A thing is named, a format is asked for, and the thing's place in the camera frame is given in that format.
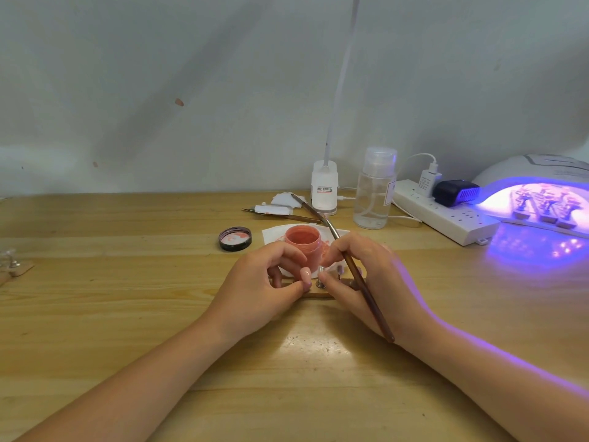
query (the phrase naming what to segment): power strip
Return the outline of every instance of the power strip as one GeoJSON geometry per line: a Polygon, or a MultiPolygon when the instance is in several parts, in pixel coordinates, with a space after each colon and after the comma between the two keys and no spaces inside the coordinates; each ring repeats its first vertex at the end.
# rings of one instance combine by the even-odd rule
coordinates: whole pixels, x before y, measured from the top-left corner
{"type": "Polygon", "coordinates": [[[418,194],[417,187],[418,184],[411,180],[397,181],[393,194],[395,203],[454,242],[462,246],[475,242],[485,245],[497,232],[498,220],[465,203],[445,207],[433,198],[418,194]]]}

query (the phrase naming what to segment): white wall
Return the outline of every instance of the white wall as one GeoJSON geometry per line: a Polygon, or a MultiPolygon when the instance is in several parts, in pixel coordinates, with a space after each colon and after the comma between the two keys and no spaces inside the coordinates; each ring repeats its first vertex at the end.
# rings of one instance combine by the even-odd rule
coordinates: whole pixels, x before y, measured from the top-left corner
{"type": "MultiPolygon", "coordinates": [[[[308,186],[351,1],[0,0],[0,195],[308,186]]],[[[589,134],[589,0],[361,0],[358,22],[341,185],[368,145],[468,179],[589,134]]]]}

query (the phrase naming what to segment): table surface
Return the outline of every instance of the table surface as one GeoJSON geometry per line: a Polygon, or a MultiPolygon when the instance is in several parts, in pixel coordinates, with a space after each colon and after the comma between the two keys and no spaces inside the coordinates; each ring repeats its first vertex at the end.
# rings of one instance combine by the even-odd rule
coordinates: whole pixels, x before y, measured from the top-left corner
{"type": "MultiPolygon", "coordinates": [[[[16,438],[197,318],[240,256],[218,248],[219,232],[247,226],[254,249],[263,243],[262,229],[288,223],[240,210],[271,196],[2,202],[0,248],[17,248],[36,267],[0,288],[0,441],[16,438]]],[[[351,203],[333,218],[341,229],[358,229],[351,203]]],[[[428,226],[407,225],[391,220],[362,233],[399,254],[439,316],[589,386],[585,247],[551,262],[530,256],[525,245],[558,249],[572,245],[570,237],[502,224],[490,246],[461,247],[428,226]]],[[[316,299],[298,301],[226,353],[152,438],[196,439],[511,440],[435,371],[335,301],[316,299]]]]}

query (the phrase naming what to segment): person's right hand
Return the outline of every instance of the person's right hand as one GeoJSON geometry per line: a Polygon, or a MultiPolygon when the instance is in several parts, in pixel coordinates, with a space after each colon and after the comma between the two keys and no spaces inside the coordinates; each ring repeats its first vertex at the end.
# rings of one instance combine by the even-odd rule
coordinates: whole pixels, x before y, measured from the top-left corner
{"type": "MultiPolygon", "coordinates": [[[[387,320],[395,342],[404,346],[411,341],[418,341],[435,322],[435,317],[397,256],[386,246],[351,232],[332,243],[321,265],[328,267],[343,260],[342,251],[347,251],[366,267],[366,284],[387,320]]],[[[331,296],[382,335],[359,291],[342,284],[326,272],[321,273],[319,278],[331,296]]]]}

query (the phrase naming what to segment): hand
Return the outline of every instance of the hand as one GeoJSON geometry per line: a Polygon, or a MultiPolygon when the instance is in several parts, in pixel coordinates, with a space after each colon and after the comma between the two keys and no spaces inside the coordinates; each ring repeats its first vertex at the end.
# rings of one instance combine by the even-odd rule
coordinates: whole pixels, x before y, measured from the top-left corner
{"type": "MultiPolygon", "coordinates": [[[[397,256],[384,245],[360,234],[349,233],[332,243],[321,265],[327,267],[343,260],[342,251],[347,251],[366,267],[366,284],[396,342],[404,346],[405,343],[418,340],[435,317],[397,256]]],[[[331,296],[381,335],[360,292],[342,284],[327,272],[320,273],[319,278],[331,296]]]]}
{"type": "Polygon", "coordinates": [[[306,261],[300,250],[284,242],[270,243],[242,256],[202,318],[235,341],[256,332],[311,288],[306,261]],[[279,267],[292,273],[295,282],[282,287],[279,267]]]}

